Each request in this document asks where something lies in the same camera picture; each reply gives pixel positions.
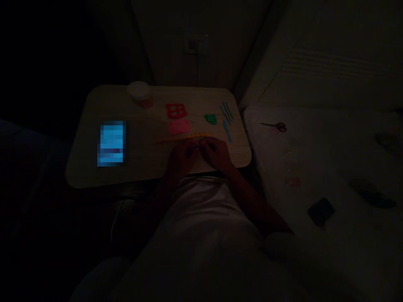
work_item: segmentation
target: scissors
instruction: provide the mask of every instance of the scissors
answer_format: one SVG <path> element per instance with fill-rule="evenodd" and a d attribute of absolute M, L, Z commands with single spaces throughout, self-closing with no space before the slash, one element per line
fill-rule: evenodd
<path fill-rule="evenodd" d="M 287 128 L 285 127 L 285 124 L 284 123 L 277 123 L 277 124 L 266 124 L 266 123 L 261 123 L 262 125 L 265 125 L 265 126 L 270 126 L 270 127 L 276 127 L 277 128 L 277 130 L 279 130 L 280 132 L 285 132 L 285 131 L 287 131 Z"/>

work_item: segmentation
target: white bedsheet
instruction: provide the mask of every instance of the white bedsheet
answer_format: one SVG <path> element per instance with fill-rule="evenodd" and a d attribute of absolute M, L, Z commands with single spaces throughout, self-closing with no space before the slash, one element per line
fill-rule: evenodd
<path fill-rule="evenodd" d="M 251 106 L 243 113 L 270 204 L 295 234 L 322 244 L 339 267 L 373 301 L 403 297 L 403 162 L 379 146 L 376 133 L 400 136 L 394 113 Z M 280 133 L 261 122 L 283 122 Z M 288 187 L 298 177 L 301 187 Z M 370 206 L 347 184 L 363 178 L 398 205 Z M 308 208 L 327 198 L 335 214 L 324 228 L 314 225 Z"/>

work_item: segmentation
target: wall outlet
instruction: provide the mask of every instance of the wall outlet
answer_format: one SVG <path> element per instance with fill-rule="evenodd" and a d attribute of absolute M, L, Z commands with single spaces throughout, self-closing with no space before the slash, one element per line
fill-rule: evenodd
<path fill-rule="evenodd" d="M 209 54 L 209 35 L 194 31 L 183 33 L 183 51 L 191 55 L 207 56 Z"/>

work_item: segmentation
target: person's left hand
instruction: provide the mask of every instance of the person's left hand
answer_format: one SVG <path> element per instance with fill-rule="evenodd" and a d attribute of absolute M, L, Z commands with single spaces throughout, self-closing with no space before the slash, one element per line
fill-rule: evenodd
<path fill-rule="evenodd" d="M 165 176 L 174 181 L 184 178 L 192 170 L 199 151 L 199 142 L 190 138 L 173 147 Z"/>

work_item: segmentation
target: floor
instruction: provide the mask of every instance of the floor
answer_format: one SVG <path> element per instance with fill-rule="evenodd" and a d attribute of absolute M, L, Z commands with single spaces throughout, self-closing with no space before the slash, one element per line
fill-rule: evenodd
<path fill-rule="evenodd" d="M 123 222 L 130 219 L 133 205 L 143 202 L 158 180 L 74 189 L 64 178 L 69 143 L 3 120 L 0 129 L 1 235 L 9 243 L 5 259 L 11 283 L 25 289 L 16 295 L 67 301 L 101 260 L 114 255 L 133 260 L 140 253 L 141 248 L 128 255 L 111 244 L 110 228 L 120 201 L 130 196 L 115 225 L 115 232 L 124 233 Z M 255 179 L 253 169 L 242 172 Z"/>

